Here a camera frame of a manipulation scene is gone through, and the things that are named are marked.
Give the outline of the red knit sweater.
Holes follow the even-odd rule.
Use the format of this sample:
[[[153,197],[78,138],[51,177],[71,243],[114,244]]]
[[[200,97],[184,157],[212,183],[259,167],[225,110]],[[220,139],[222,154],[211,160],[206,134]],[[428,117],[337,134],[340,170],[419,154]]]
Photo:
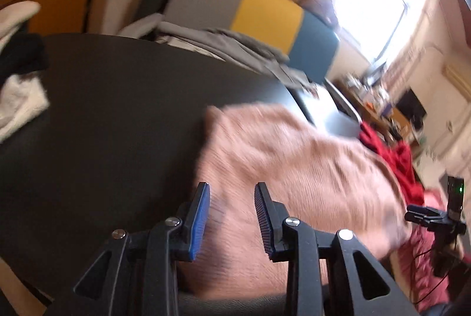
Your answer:
[[[424,189],[415,179],[411,150],[404,141],[389,147],[366,122],[360,124],[359,141],[387,163],[407,204],[424,204]]]

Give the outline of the light pink knit sweater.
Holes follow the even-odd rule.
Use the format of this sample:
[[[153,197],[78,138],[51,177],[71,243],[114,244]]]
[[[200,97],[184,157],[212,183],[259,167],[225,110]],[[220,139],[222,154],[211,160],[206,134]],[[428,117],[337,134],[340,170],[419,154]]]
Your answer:
[[[200,252],[180,269],[191,292],[206,299],[278,295],[287,264],[263,248],[255,186],[315,229],[350,229],[377,259],[411,235],[406,203],[391,169],[353,138],[318,131],[286,107],[209,107],[206,143],[195,178],[209,184],[211,203]]]

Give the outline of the grey clothes on sofa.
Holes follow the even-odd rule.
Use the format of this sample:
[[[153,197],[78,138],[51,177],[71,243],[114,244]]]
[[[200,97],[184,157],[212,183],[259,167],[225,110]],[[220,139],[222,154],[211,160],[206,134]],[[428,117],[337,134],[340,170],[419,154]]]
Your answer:
[[[318,96],[316,84],[310,82],[304,72],[290,68],[290,59],[281,50],[236,31],[186,28],[166,22],[163,15],[154,13],[124,27],[118,35],[142,39],[152,33],[165,37],[169,44],[177,42],[188,45],[224,62],[273,77],[286,87]]]

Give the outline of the pink fringed blanket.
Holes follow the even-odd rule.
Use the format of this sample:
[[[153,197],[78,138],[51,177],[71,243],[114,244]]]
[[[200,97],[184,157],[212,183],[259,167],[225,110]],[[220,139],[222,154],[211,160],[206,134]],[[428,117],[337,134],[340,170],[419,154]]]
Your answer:
[[[414,224],[409,240],[390,256],[395,281],[418,312],[450,301],[449,278],[434,276],[433,243],[434,233]]]

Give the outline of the black monitor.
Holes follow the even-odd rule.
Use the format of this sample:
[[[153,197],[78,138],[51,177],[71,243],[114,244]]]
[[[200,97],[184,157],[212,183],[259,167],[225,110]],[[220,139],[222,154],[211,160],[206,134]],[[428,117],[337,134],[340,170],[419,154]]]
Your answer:
[[[406,90],[395,104],[395,108],[411,123],[423,124],[427,115],[425,107],[412,89]]]

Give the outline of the wooden desk with clutter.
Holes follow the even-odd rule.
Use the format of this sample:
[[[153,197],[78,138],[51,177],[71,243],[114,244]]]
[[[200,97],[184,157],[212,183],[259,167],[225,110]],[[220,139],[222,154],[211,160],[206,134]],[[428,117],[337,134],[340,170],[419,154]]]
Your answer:
[[[414,141],[410,121],[395,107],[382,87],[368,87],[352,74],[334,80],[334,86],[359,112],[362,120],[383,134],[388,144]]]

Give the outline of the white fluffy garment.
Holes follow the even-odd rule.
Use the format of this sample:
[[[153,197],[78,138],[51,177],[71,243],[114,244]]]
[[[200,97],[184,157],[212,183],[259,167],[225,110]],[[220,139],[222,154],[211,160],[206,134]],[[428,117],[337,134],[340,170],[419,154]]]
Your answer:
[[[49,108],[39,73],[49,61],[43,38],[26,30],[39,13],[39,3],[26,0],[1,10],[1,140]]]

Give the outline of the grey yellow blue sofa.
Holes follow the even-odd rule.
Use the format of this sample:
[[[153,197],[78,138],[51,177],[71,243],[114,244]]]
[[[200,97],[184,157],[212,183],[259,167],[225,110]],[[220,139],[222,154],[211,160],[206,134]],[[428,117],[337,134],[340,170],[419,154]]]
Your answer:
[[[134,19],[154,13],[193,29],[226,29],[279,49],[288,65],[323,82],[339,47],[334,30],[290,0],[140,0]]]

